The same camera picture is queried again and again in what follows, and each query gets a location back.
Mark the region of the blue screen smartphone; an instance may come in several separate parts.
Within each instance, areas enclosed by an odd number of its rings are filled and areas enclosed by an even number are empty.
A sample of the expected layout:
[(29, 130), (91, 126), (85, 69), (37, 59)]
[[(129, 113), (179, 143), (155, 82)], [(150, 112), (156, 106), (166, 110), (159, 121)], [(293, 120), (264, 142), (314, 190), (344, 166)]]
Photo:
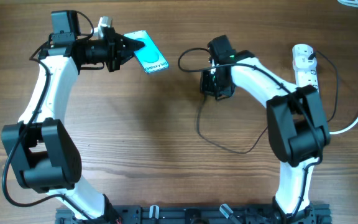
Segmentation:
[(169, 63), (146, 30), (126, 33), (124, 34), (124, 37), (138, 40), (145, 44), (145, 46), (140, 50), (135, 51), (135, 57), (144, 69), (145, 73), (154, 73), (169, 67)]

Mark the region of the white power strip socket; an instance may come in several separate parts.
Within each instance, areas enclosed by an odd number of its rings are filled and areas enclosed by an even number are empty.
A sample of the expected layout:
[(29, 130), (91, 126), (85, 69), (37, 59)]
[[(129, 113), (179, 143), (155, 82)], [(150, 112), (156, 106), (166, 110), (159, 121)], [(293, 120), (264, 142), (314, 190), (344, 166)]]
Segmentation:
[(311, 85), (319, 90), (317, 60), (313, 48), (306, 44), (296, 44), (292, 48), (292, 55), (296, 84), (299, 87)]

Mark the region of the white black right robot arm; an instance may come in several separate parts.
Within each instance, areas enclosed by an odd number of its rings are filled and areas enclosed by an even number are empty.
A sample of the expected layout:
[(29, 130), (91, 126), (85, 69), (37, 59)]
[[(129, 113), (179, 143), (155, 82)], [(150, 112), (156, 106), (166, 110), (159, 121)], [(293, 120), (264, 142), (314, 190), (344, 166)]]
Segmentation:
[(280, 161), (275, 210), (285, 223), (305, 218), (311, 173), (331, 139), (317, 89), (285, 81), (248, 50), (236, 52), (226, 35), (211, 40), (207, 51), (212, 67), (201, 72), (200, 91), (219, 100), (239, 87), (266, 109), (269, 144)]

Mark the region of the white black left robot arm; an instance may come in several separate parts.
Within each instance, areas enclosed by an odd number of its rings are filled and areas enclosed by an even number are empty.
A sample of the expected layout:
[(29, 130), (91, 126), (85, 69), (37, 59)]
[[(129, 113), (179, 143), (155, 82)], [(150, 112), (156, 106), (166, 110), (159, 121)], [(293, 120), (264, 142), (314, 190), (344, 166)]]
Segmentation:
[(119, 70), (144, 47), (112, 27), (101, 32), (96, 40), (71, 28), (50, 34), (30, 57), (40, 73), (29, 104), (18, 122), (1, 132), (4, 172), (13, 170), (18, 184), (41, 194), (43, 202), (61, 201), (82, 223), (120, 223), (122, 218), (83, 177), (80, 153), (63, 124), (71, 89), (81, 70)]

